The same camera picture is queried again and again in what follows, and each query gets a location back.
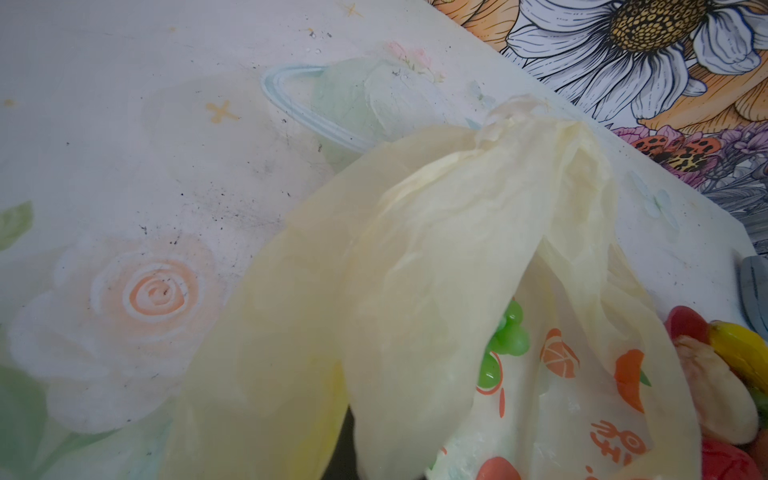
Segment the yellowish plastic bag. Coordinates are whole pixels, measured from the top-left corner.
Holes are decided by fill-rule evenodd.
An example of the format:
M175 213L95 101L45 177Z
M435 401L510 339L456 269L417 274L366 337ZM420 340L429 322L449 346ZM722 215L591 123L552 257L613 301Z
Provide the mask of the yellowish plastic bag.
M699 478L691 396L617 203L593 129L532 98L369 151L255 257L186 373L160 477L319 479L346 416L361 479L476 470L458 437L517 301L579 364L520 358L492 456L525 479Z

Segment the yellow fake banana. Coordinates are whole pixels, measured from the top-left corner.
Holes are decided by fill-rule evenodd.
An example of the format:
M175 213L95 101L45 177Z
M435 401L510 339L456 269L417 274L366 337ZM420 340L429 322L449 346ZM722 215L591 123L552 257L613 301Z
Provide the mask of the yellow fake banana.
M740 378L767 393L767 344L757 333L737 324L713 321L708 336L715 352Z

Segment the white fake garlic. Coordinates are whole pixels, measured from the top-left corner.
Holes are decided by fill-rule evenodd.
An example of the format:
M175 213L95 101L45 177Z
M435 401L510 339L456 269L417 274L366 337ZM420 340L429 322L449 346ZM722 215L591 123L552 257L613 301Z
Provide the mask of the white fake garlic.
M759 416L747 387L710 345L689 336L679 336L673 344L702 435L731 445L752 442Z

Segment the red fake cabbage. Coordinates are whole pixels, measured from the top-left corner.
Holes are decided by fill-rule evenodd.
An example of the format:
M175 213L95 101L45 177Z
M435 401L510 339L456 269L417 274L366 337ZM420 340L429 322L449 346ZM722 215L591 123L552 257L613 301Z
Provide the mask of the red fake cabbage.
M755 461L743 450L704 438L701 450L702 480L762 480Z

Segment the green fake grapes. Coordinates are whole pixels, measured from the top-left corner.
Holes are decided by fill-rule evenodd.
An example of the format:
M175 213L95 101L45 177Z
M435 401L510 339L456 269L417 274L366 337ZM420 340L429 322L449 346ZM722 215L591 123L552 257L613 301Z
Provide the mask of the green fake grapes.
M485 348L476 389L491 395L501 388L503 382L503 355L519 357L530 349L530 335L523 326L522 306L512 299Z

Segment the red flower-shaped plate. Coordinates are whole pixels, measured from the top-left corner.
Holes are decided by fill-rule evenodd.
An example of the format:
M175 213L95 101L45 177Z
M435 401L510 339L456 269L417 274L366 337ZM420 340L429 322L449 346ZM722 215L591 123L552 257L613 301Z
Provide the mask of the red flower-shaped plate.
M664 322L665 329L672 340L687 336L701 343L710 344L709 323L695 310L687 306L676 306Z

